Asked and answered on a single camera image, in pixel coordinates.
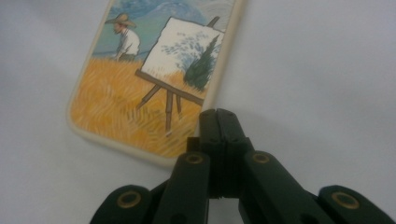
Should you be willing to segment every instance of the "painted cypress tree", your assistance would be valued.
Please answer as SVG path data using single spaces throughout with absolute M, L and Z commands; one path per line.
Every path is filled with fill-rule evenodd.
M 201 58 L 193 61 L 184 75 L 184 82 L 189 86 L 196 88 L 198 91 L 203 91 L 205 89 L 205 85 L 213 71 L 214 58 L 211 54 L 216 46 L 218 38 L 219 36 L 213 38 L 204 53 L 201 55 Z

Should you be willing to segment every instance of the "easel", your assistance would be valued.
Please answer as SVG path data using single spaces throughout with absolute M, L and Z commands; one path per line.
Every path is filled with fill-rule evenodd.
M 213 28 L 215 23 L 219 20 L 219 17 L 215 17 L 208 25 L 207 27 Z M 160 81 L 159 79 L 142 72 L 140 69 L 136 70 L 135 75 L 137 77 L 141 77 L 145 79 L 146 81 L 149 81 L 151 83 L 154 83 L 155 86 L 142 98 L 142 101 L 136 106 L 136 110 L 140 109 L 145 103 L 147 103 L 151 97 L 157 93 L 161 88 L 166 89 L 166 108 L 165 108 L 165 113 L 166 113 L 166 124 L 165 124 L 165 130 L 166 130 L 166 135 L 170 135 L 171 132 L 171 121 L 172 121 L 172 111 L 173 111 L 173 96 L 176 96 L 176 101 L 177 101 L 177 113 L 181 116 L 181 98 L 184 98 L 186 100 L 192 101 L 198 105 L 202 105 L 204 103 L 204 99 L 201 99 L 197 96 L 194 96 L 188 92 L 181 91 L 163 81 Z

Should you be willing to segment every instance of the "painted wheat field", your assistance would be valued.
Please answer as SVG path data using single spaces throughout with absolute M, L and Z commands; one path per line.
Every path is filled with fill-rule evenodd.
M 84 131 L 165 158 L 177 157 L 186 150 L 187 137 L 194 133 L 201 107 L 182 99 L 179 115 L 174 100 L 172 133 L 167 136 L 166 90 L 160 89 L 145 105 L 135 109 L 154 87 L 134 75 L 142 64 L 91 58 L 71 103 L 71 120 Z M 183 74 L 170 76 L 168 82 L 185 91 L 189 87 L 180 76 Z M 195 95 L 205 98 L 205 92 L 197 91 Z

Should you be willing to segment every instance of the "straw hat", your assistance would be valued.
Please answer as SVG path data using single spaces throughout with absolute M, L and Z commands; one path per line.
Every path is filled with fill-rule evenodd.
M 108 20 L 105 23 L 120 23 L 128 26 L 136 27 L 136 24 L 134 24 L 134 22 L 128 19 L 128 14 L 126 13 L 121 13 L 117 18 Z

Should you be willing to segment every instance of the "painted blue sky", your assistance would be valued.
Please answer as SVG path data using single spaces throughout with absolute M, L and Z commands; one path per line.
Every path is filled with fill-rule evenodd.
M 113 19 L 122 12 L 128 13 L 130 20 L 137 25 L 133 30 L 141 41 L 139 57 L 145 58 L 170 17 L 206 25 L 215 16 L 220 16 L 215 29 L 224 31 L 232 6 L 233 0 L 115 0 L 107 19 Z M 119 40 L 112 25 L 106 24 L 93 55 L 114 54 Z

